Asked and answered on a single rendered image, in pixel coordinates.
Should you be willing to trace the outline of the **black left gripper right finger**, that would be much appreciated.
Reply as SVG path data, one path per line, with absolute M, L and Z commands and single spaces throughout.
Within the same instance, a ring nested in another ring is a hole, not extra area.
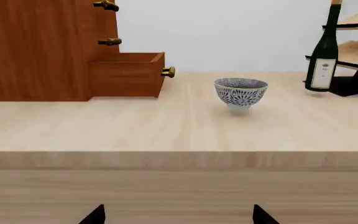
M 262 207 L 254 205 L 252 212 L 253 224 L 279 224 L 272 216 L 270 216 Z

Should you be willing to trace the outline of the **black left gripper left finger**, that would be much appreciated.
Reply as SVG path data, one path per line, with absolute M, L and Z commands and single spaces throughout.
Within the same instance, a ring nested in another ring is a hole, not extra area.
M 88 214 L 78 224 L 104 224 L 105 210 L 104 205 L 99 205 L 90 214 Z

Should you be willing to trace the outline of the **blue patterned white bowl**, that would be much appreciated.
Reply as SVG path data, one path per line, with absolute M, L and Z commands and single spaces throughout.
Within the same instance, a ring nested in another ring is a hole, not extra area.
M 262 99 L 269 85 L 250 78 L 220 78 L 214 81 L 214 87 L 228 108 L 248 110 Z

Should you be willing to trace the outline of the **open wooden cabinet drawer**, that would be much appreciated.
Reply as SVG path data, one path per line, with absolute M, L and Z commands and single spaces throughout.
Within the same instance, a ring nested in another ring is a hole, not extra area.
M 165 77 L 165 54 L 119 53 L 87 64 L 92 96 L 158 97 Z

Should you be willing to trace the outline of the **brown wooden cabinet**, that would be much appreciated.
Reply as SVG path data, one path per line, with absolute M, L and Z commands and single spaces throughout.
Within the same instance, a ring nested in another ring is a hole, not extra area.
M 119 51 L 102 0 L 0 0 L 0 101 L 86 101 L 87 64 Z

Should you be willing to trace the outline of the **dark green wine bottle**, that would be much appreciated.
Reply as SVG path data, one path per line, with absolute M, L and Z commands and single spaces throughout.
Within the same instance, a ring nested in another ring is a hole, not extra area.
M 331 0 L 323 35 L 310 57 L 305 81 L 305 88 L 309 91 L 329 91 L 339 56 L 336 29 L 341 6 L 342 0 Z

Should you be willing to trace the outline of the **wooden wine rack black frame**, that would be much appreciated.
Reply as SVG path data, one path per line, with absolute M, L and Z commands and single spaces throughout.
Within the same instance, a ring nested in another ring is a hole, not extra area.
M 358 30 L 358 14 L 337 22 L 337 30 Z M 336 71 L 329 88 L 339 96 L 358 95 L 358 40 L 338 44 Z

